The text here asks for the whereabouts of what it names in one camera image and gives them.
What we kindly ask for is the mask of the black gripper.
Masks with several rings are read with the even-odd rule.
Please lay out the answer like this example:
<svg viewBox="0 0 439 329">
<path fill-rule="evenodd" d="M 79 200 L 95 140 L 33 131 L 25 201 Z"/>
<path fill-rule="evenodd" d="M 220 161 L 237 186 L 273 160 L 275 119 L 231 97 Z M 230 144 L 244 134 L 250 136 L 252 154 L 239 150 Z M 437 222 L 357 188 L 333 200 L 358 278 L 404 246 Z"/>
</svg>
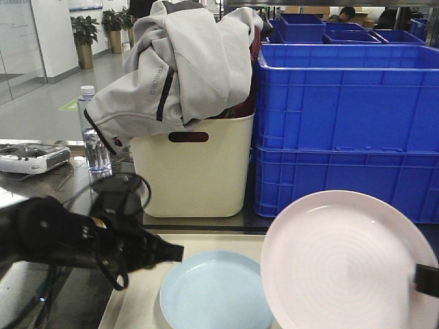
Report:
<svg viewBox="0 0 439 329">
<path fill-rule="evenodd" d="M 97 193 L 89 216 L 101 220 L 115 239 L 113 256 L 127 272 L 150 269 L 165 262 L 181 262 L 184 247 L 163 240 L 143 229 L 144 209 L 152 190 L 145 178 L 118 173 L 91 184 Z"/>
</svg>

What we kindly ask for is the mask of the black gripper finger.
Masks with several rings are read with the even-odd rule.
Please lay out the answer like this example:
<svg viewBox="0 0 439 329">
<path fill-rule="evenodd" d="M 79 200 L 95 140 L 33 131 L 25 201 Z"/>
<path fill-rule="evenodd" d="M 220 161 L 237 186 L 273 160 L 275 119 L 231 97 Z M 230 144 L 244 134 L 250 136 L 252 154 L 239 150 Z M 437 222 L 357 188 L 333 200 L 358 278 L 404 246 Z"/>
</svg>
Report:
<svg viewBox="0 0 439 329">
<path fill-rule="evenodd" d="M 416 290 L 425 295 L 439 297 L 438 268 L 417 264 L 415 273 Z"/>
</svg>

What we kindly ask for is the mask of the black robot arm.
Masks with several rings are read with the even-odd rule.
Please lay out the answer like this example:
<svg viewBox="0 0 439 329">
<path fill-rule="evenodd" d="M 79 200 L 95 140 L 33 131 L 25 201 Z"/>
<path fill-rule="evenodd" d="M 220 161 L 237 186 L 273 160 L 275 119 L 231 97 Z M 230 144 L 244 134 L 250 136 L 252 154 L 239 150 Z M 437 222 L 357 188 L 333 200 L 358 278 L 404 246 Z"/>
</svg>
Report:
<svg viewBox="0 0 439 329">
<path fill-rule="evenodd" d="M 1 209 L 1 264 L 26 260 L 130 273 L 171 261 L 184 248 L 143 229 L 145 179 L 120 173 L 91 184 L 97 197 L 81 215 L 53 197 L 33 197 Z"/>
</svg>

